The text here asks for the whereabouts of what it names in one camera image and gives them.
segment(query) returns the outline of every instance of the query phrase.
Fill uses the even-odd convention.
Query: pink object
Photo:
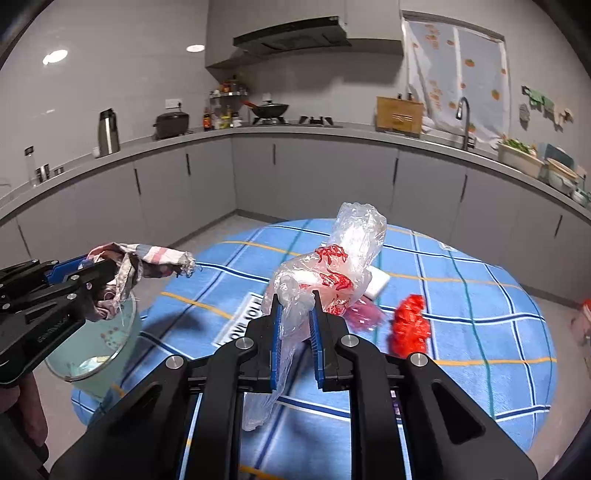
[[[385,318],[382,310],[369,298],[362,296],[343,314],[349,327],[355,331],[372,331]]]

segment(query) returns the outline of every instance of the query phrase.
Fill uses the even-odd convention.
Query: plastic bag
[[[389,337],[391,355],[406,358],[413,352],[427,353],[427,340],[431,336],[431,325],[423,318],[425,308],[422,295],[409,295],[400,302],[394,312],[392,334]]]
[[[386,236],[386,219],[371,205],[344,203],[327,242],[314,252],[283,262],[273,273],[261,304],[271,313],[273,295],[283,305],[281,361],[277,389],[272,394],[247,393],[242,428],[253,430],[265,423],[285,379],[297,346],[310,337],[308,312],[318,290],[324,311],[342,315],[355,303],[371,281],[367,267],[378,255]]]
[[[369,298],[362,296],[345,311],[347,325],[357,332],[371,332],[385,318],[384,312]]]

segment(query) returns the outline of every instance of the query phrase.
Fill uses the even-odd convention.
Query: ceiling light
[[[43,65],[47,65],[48,63],[55,63],[57,61],[63,60],[68,55],[67,50],[56,50],[52,51],[49,55],[45,55],[43,59]]]
[[[187,47],[187,51],[194,52],[194,53],[198,52],[198,51],[203,51],[203,50],[205,50],[205,45],[189,45]]]

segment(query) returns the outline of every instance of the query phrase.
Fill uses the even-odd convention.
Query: clear plastic bag
[[[344,203],[326,243],[312,253],[283,262],[273,273],[261,309],[268,315],[277,293],[284,308],[279,379],[272,394],[246,394],[244,430],[265,423],[275,400],[283,393],[294,352],[300,342],[310,337],[308,312],[314,307],[312,291],[319,291],[325,312],[344,314],[371,281],[367,267],[378,255],[385,236],[386,219],[373,206]]]

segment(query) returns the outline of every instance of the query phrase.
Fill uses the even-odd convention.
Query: person's hand
[[[27,435],[35,445],[42,446],[47,439],[47,420],[33,374],[24,377],[18,387],[0,388],[0,413],[9,410],[15,403],[22,412]]]

